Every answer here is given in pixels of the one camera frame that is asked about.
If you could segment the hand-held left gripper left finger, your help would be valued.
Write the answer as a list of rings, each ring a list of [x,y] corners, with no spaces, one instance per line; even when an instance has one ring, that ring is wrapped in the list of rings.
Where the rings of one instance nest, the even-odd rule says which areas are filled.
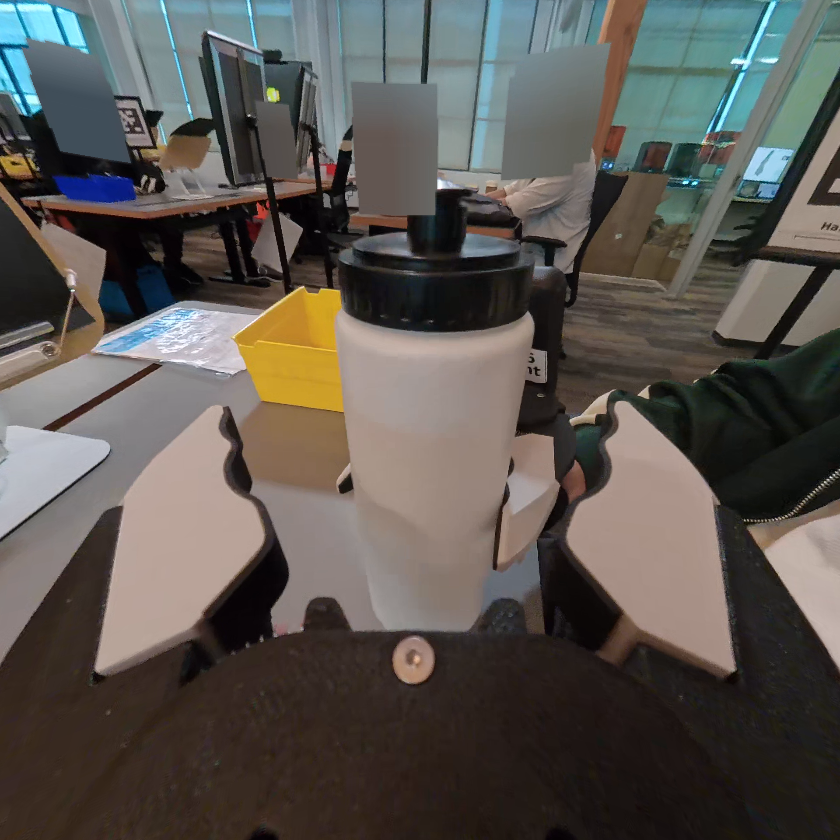
[[[211,663],[276,636],[289,568],[231,409],[207,408],[125,494],[94,672],[183,645]]]

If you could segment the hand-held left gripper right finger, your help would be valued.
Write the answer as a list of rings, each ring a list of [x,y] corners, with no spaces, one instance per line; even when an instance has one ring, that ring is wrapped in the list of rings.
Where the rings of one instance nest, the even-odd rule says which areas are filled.
[[[728,679],[738,666],[718,500],[633,404],[606,416],[598,480],[539,541],[544,631],[615,666],[647,647]]]

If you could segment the yellow plastic bin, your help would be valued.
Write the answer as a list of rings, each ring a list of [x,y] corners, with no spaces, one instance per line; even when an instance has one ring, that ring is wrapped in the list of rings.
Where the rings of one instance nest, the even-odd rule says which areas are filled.
[[[343,411],[334,331],[340,310],[338,290],[298,288],[234,336],[262,402]]]

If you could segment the person's right forearm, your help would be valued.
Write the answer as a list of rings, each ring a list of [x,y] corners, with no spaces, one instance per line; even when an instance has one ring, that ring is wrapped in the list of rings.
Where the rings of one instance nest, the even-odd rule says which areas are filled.
[[[713,486],[758,457],[839,419],[839,330],[771,360],[733,360],[692,384],[660,381],[639,395],[613,390],[572,424],[587,490],[603,471],[608,408],[629,403]]]

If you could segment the grey desk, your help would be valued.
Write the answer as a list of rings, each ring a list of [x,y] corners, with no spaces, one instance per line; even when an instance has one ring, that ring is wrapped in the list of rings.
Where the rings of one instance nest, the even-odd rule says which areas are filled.
[[[70,423],[68,432],[110,444],[109,457],[2,543],[2,658],[102,513],[117,508],[120,520],[125,494],[152,458],[215,405],[233,413],[253,493],[287,559],[275,622],[295,631],[311,599],[332,597],[356,627],[385,629],[371,603],[353,492],[337,491],[350,463],[344,415],[261,403],[244,374],[213,384],[161,370]]]

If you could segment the brown cardboard box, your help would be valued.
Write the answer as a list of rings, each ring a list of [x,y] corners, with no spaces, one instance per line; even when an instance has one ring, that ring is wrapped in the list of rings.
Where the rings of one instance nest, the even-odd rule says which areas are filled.
[[[583,273],[630,277],[658,206],[665,197],[665,173],[629,172],[616,175],[623,189],[587,246]]]

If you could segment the white garment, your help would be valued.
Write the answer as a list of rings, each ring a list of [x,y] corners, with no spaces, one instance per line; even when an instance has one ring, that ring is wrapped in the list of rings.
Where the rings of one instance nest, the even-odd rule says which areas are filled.
[[[775,524],[764,553],[838,665],[838,504]]]

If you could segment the laminated paper sheet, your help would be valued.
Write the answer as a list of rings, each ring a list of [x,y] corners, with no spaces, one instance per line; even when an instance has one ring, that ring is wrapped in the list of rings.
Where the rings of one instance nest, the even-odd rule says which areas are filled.
[[[245,369],[245,362],[234,336],[255,320],[253,314],[176,307],[110,332],[92,352],[236,375]]]

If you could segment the framed marker sign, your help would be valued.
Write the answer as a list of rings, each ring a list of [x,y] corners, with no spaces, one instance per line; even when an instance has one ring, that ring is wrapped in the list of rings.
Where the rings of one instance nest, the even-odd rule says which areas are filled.
[[[742,244],[739,260],[811,269],[753,356],[768,360],[839,269],[839,76],[793,157],[775,198]]]
[[[156,149],[156,140],[140,97],[115,95],[113,98],[127,146],[137,151]]]

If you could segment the black monitor with white stand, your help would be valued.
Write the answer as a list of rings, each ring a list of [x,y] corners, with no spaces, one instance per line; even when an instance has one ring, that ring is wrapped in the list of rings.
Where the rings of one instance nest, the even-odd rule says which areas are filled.
[[[1,538],[110,455],[103,440],[36,430],[10,419],[11,388],[89,354],[104,335],[104,258],[71,235],[37,227],[5,187],[1,211]]]

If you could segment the black office monitor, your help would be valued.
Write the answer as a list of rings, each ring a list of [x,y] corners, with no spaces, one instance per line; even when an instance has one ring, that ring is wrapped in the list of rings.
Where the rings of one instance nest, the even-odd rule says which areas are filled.
[[[266,101],[269,126],[280,142],[280,156],[295,142],[296,174],[308,165],[312,136],[317,128],[316,103],[319,77],[310,61],[280,59],[280,53],[266,54]]]
[[[280,225],[274,178],[268,173],[259,130],[257,105],[266,103],[263,52],[254,46],[203,32],[203,74],[217,138],[224,159],[227,181],[241,187],[263,182],[269,208],[270,228],[280,259],[283,289],[291,293],[291,275]]]

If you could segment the cardboard sheet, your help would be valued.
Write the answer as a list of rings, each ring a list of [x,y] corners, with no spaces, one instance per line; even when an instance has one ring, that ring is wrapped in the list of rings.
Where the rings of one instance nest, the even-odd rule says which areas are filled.
[[[198,118],[175,129],[161,152],[164,190],[177,200],[209,198],[197,171],[203,165],[215,131],[212,119]]]

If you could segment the blue plastic bin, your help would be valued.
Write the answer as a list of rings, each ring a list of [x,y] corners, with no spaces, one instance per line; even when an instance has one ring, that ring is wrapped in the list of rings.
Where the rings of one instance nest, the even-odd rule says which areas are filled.
[[[133,181],[118,175],[53,175],[60,193],[71,201],[88,203],[124,203],[137,198]]]

